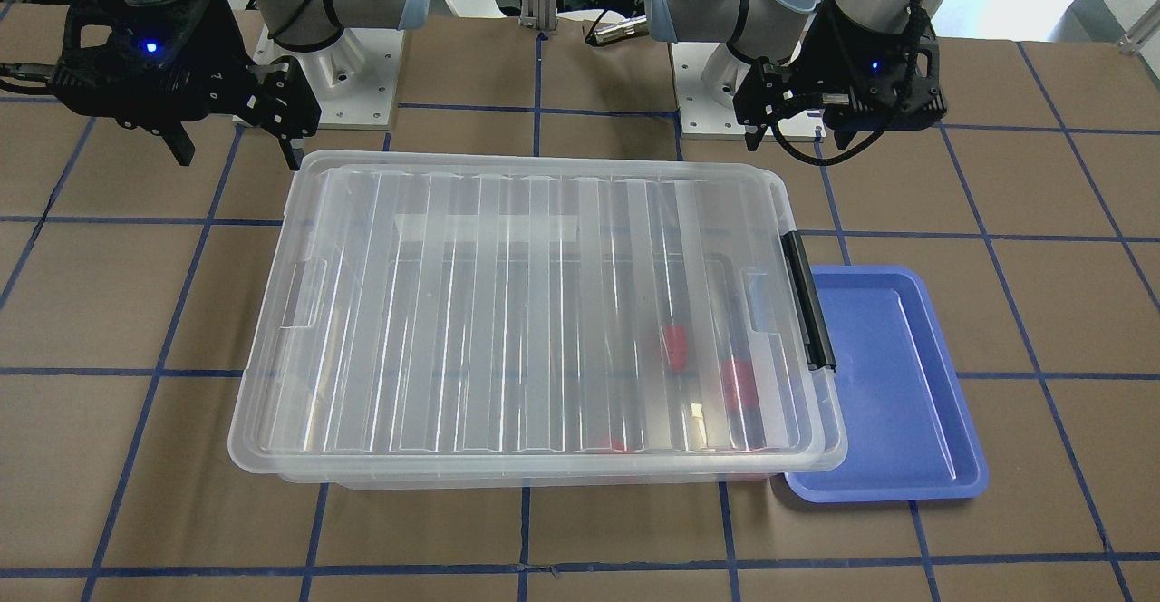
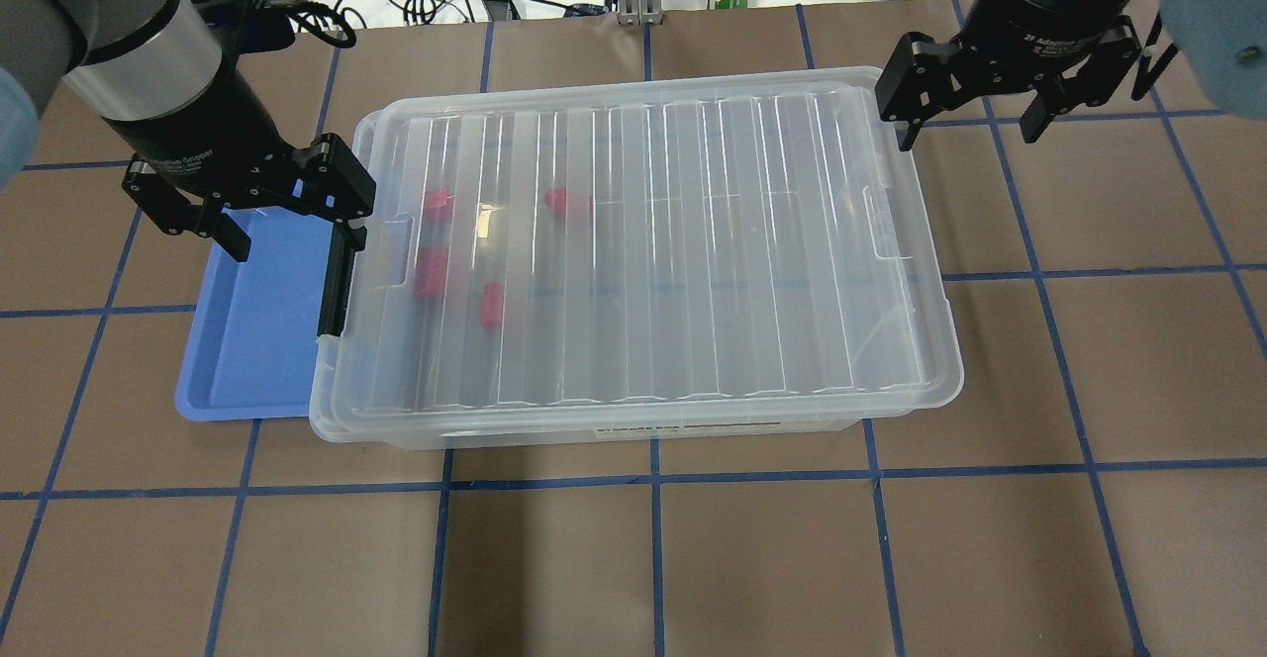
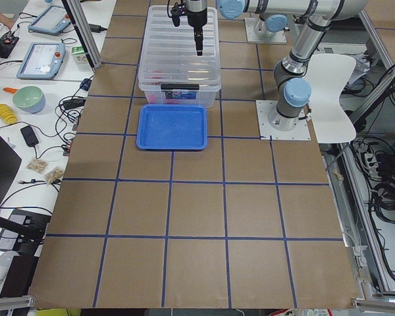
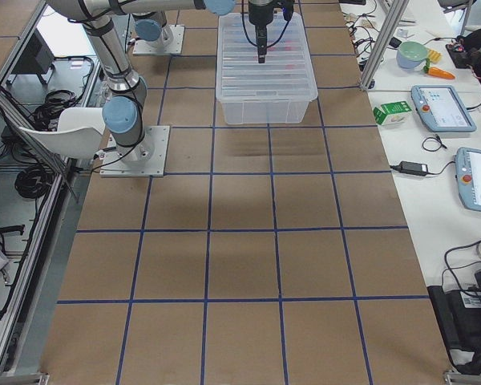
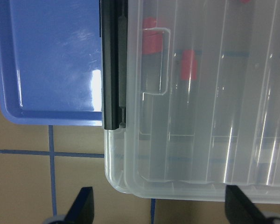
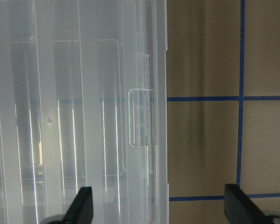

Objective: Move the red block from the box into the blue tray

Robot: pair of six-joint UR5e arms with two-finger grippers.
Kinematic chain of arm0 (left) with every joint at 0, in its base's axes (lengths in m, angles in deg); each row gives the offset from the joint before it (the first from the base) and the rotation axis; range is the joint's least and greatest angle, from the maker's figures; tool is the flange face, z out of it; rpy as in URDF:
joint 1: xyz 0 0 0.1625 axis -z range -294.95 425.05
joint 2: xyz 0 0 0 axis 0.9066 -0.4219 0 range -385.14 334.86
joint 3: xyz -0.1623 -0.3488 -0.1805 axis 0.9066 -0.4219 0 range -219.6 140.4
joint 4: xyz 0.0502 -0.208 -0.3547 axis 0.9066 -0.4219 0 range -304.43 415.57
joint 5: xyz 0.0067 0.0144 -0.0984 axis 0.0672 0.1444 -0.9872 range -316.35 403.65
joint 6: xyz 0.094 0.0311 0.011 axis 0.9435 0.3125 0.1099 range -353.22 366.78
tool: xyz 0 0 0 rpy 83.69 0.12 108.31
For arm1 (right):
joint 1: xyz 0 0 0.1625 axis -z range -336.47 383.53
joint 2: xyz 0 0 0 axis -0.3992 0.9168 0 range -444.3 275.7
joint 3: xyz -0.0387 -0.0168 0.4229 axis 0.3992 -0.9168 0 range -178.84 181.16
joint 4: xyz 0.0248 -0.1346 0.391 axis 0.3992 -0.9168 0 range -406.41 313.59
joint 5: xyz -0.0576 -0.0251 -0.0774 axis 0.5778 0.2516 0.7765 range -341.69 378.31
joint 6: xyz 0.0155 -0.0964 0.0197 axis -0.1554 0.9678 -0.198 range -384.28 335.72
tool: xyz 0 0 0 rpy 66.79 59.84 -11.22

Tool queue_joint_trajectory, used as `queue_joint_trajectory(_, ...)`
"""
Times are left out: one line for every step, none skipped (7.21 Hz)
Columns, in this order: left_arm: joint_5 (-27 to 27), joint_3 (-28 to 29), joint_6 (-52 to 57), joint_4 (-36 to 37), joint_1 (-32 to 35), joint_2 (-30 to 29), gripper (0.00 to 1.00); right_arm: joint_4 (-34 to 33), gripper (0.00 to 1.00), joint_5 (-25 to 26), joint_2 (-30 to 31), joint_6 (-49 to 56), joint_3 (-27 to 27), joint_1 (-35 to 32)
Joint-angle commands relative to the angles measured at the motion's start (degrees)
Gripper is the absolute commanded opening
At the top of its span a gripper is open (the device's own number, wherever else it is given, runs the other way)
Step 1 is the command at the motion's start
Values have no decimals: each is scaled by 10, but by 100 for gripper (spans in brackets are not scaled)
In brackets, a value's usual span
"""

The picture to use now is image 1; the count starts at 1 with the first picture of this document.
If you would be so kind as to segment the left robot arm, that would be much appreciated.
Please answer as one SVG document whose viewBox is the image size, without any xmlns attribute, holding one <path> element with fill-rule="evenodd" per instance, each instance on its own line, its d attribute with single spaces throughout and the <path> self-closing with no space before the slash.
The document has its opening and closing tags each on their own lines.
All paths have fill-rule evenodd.
<svg viewBox="0 0 1160 602">
<path fill-rule="evenodd" d="M 726 106 L 751 152 L 851 160 L 949 109 L 933 12 L 943 0 L 643 0 L 660 42 L 708 42 L 742 74 Z"/>
</svg>

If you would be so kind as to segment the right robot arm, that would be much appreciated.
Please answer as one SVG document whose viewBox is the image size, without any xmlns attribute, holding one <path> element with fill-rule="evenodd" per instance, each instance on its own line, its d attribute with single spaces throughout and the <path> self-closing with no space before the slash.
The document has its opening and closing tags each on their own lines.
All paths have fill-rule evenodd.
<svg viewBox="0 0 1160 602">
<path fill-rule="evenodd" d="M 416 29 L 430 0 L 256 0 L 280 55 L 261 64 L 245 48 L 229 0 L 73 0 L 61 55 L 36 77 L 67 109 L 162 138 L 177 164 L 193 162 L 186 124 L 237 116 L 274 136 L 297 171 L 302 142 L 322 119 L 324 87 L 305 58 L 338 48 L 353 29 Z"/>
</svg>

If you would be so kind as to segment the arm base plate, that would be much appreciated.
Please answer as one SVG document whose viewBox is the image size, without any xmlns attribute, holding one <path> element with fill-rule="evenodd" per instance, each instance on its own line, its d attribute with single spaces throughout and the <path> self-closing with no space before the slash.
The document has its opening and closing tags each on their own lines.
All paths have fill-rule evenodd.
<svg viewBox="0 0 1160 602">
<path fill-rule="evenodd" d="M 733 97 L 749 65 L 715 42 L 672 42 L 670 58 L 682 135 L 742 142 L 746 128 L 735 119 Z"/>
<path fill-rule="evenodd" d="M 319 106 L 322 130 L 387 131 L 401 80 L 401 29 L 345 28 L 334 44 L 313 53 L 291 53 L 269 39 L 266 27 L 246 39 L 258 64 L 291 55 L 302 65 Z"/>
</svg>

